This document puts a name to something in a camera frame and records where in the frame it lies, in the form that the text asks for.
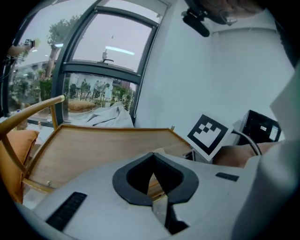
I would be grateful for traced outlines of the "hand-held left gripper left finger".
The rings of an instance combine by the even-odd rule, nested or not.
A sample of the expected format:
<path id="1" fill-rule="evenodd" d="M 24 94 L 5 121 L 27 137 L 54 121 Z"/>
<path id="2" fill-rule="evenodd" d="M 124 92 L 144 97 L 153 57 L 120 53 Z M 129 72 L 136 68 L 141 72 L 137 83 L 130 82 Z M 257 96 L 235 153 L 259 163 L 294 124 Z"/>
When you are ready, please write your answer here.
<path id="1" fill-rule="evenodd" d="M 154 164 L 154 154 L 148 153 L 119 168 L 112 177 L 115 192 L 129 204 L 152 206 L 147 192 Z"/>

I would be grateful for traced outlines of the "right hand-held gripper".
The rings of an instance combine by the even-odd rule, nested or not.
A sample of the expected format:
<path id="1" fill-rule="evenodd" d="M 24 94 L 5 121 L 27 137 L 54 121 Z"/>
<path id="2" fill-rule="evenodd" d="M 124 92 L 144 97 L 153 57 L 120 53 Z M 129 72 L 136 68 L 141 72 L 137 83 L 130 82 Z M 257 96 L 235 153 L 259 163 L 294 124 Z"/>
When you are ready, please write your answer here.
<path id="1" fill-rule="evenodd" d="M 276 143 L 281 128 L 277 121 L 253 110 L 248 110 L 238 125 L 230 125 L 208 114 L 202 114 L 187 135 L 193 145 L 193 160 L 211 162 L 230 135 L 233 145 L 250 145 L 256 155 L 262 154 L 260 143 Z"/>

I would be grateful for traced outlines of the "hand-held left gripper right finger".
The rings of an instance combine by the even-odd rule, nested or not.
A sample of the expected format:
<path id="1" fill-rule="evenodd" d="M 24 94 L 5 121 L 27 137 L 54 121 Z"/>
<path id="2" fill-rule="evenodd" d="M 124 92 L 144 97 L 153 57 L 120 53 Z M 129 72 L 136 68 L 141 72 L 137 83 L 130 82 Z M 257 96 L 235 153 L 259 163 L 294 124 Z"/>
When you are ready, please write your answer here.
<path id="1" fill-rule="evenodd" d="M 199 179 L 190 169 L 155 153 L 154 175 L 164 195 L 153 202 L 153 213 L 171 235 L 177 234 L 188 224 L 179 220 L 174 205 L 186 203 L 196 192 Z"/>

